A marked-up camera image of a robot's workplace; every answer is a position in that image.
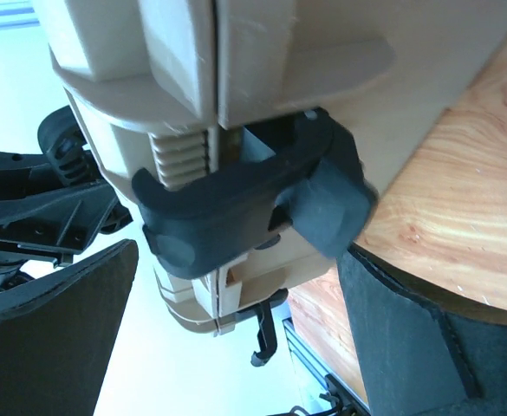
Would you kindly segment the tan plastic tool box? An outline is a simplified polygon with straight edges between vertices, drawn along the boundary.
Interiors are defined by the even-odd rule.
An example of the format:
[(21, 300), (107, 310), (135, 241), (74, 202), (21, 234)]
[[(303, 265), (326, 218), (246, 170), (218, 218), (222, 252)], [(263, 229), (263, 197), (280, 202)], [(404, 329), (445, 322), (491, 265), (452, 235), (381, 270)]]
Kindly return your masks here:
[(507, 1), (36, 1), (53, 70), (183, 328), (258, 320), (361, 234), (507, 37)]

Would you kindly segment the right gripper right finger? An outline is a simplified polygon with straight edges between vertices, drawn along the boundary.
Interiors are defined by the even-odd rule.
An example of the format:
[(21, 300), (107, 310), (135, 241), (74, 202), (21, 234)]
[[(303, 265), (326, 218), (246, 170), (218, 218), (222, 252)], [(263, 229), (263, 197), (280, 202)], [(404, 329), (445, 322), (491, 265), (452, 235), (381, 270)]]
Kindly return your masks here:
[(337, 262), (374, 415), (507, 415), (507, 310), (359, 246)]

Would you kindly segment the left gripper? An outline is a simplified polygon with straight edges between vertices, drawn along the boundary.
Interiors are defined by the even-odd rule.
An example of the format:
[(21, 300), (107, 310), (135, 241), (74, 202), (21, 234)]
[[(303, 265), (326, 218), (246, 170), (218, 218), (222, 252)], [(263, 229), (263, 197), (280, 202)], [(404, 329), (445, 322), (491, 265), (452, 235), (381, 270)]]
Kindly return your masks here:
[(72, 262), (98, 234), (133, 219), (100, 178), (71, 107), (55, 110), (37, 128), (41, 152), (0, 152), (0, 292), (31, 282), (30, 260)]

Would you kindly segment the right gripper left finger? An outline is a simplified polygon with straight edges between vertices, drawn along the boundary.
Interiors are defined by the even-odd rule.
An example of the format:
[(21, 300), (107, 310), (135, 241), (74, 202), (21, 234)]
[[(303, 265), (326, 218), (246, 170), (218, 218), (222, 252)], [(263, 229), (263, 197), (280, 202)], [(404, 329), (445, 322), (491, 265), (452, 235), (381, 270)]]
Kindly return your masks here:
[(0, 293), (0, 415), (91, 415), (139, 260), (124, 239)]

